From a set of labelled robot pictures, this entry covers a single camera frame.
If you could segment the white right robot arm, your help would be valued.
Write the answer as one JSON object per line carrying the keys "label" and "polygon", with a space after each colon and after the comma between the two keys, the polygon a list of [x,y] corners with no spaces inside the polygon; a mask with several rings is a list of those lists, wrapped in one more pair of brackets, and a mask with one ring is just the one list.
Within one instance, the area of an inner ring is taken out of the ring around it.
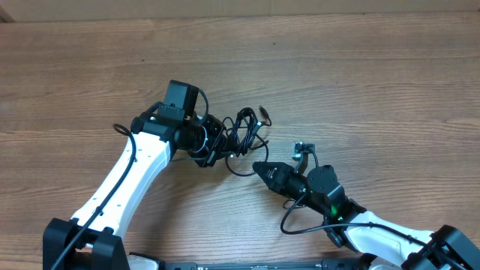
{"label": "white right robot arm", "polygon": [[307,175],[286,163],[256,162],[254,172],[269,190],[323,216],[316,230],[352,251],[375,256],[399,269],[478,269],[479,248],[459,229],[444,225],[436,232],[388,222],[346,196],[330,165]]}

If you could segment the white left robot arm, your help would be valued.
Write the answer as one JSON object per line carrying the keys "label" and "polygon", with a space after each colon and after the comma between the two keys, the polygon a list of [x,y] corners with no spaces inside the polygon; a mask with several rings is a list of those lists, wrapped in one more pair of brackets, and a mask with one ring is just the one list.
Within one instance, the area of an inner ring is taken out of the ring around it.
{"label": "white left robot arm", "polygon": [[127,253],[124,238],[152,182],[173,161],[176,151],[210,167],[219,154],[221,127],[195,106],[205,92],[172,80],[164,100],[137,116],[130,127],[114,124],[127,137],[115,166],[92,197],[70,220],[52,219],[43,233],[44,269],[162,269],[164,262]]}

